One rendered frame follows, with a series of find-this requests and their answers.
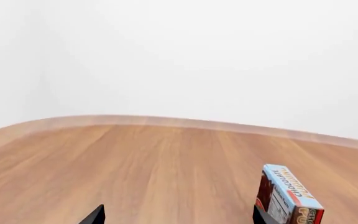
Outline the chocolate pudding box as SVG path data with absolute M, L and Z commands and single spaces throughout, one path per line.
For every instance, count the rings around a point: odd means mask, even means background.
M 254 206 L 279 224 L 321 224 L 323 206 L 286 167 L 265 164 Z

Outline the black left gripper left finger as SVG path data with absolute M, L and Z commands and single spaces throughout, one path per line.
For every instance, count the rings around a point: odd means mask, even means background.
M 90 214 L 88 214 L 79 224 L 104 224 L 105 211 L 104 205 L 101 204 L 96 207 Z

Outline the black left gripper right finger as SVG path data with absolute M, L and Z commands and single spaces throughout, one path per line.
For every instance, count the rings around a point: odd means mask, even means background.
M 267 212 L 256 205 L 254 206 L 252 219 L 254 224 L 279 224 L 279 222 L 274 220 Z

